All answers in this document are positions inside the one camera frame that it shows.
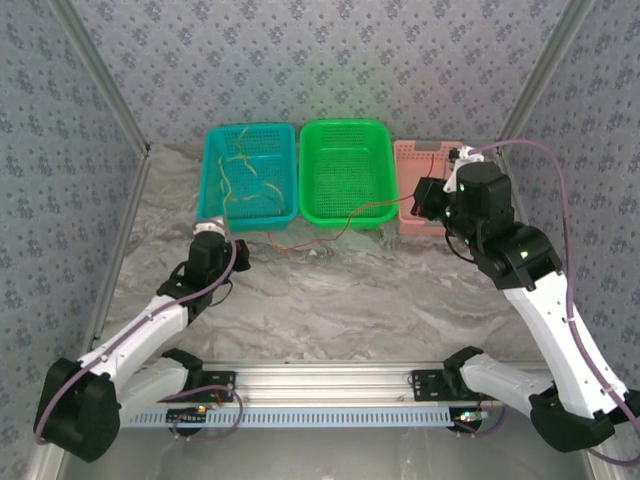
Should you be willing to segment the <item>small black controller board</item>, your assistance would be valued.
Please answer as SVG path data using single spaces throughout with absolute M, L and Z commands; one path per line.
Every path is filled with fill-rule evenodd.
M 167 424 L 203 424 L 206 421 L 207 411 L 198 407 L 168 409 L 165 414 Z
M 482 423 L 490 417 L 488 412 L 482 410 L 454 409 L 451 414 L 452 429 L 468 434 L 478 431 Z

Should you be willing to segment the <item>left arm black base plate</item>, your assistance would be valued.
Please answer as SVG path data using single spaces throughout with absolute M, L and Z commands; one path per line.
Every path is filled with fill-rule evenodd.
M 234 371 L 199 371 L 191 372 L 187 375 L 187 379 L 181 393 L 194 391 L 195 389 L 205 386 L 224 386 L 228 389 L 235 389 L 236 373 Z M 193 392 L 189 395 L 178 397 L 176 394 L 165 397 L 162 402 L 192 402 L 192 403 L 232 403 L 233 395 L 226 390 L 212 390 Z

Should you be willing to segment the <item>aluminium table side rail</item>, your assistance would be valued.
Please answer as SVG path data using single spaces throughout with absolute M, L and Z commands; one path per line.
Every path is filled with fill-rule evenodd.
M 149 169 L 149 150 L 145 150 L 140 158 L 140 163 L 134 176 L 132 188 L 125 205 L 119 230 L 115 237 L 115 243 L 107 264 L 106 276 L 98 290 L 96 302 L 85 330 L 82 346 L 80 347 L 80 352 L 82 354 L 89 352 L 94 341 L 100 339 L 102 336 L 104 323 L 107 319 L 113 299 L 117 280 L 125 257 L 125 250 L 134 226 Z

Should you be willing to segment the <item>grey sheet metal panel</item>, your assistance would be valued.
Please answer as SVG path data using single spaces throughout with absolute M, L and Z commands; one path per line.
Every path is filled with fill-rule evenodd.
M 512 420 L 486 438 L 446 429 L 242 429 L 181 442 L 131 429 L 98 461 L 66 459 L 60 480 L 595 480 Z

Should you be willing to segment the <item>aluminium mounting rail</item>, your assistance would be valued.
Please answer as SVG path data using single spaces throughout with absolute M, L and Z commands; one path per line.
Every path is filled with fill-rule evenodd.
M 249 408 L 368 408 L 412 404 L 410 373 L 442 367 L 425 361 L 210 361 L 203 369 L 235 372 L 235 390 Z

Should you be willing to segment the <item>pink plastic basket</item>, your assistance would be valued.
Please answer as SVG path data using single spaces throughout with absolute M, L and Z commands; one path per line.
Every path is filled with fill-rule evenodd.
M 448 179 L 452 172 L 449 153 L 462 144 L 456 141 L 396 140 L 393 144 L 396 179 L 401 197 L 408 196 L 398 210 L 398 233 L 421 237 L 443 237 L 444 228 L 411 214 L 412 195 L 421 177 Z

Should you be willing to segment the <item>teal plastic basket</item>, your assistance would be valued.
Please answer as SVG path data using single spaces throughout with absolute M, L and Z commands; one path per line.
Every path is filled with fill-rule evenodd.
M 234 233 L 277 231 L 298 214 L 294 127 L 257 123 L 211 129 L 197 218 L 222 216 Z

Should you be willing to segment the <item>green plastic basket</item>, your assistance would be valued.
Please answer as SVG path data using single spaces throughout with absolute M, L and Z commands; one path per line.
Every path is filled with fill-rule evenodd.
M 399 208 L 391 135 L 370 119 L 323 119 L 300 131 L 299 209 L 315 227 L 375 229 Z

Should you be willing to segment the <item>aluminium frame post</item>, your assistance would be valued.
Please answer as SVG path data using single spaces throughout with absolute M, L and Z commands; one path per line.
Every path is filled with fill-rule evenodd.
M 146 157 L 147 141 L 71 0 L 47 0 L 134 150 Z
M 517 101 L 510 110 L 497 137 L 498 140 L 515 138 L 522 132 L 595 3 L 596 0 L 568 0 Z

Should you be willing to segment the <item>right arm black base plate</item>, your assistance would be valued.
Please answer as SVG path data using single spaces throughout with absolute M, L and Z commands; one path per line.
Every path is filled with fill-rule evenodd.
M 408 382 L 416 402 L 492 400 L 490 396 L 470 390 L 460 373 L 446 369 L 413 370 Z

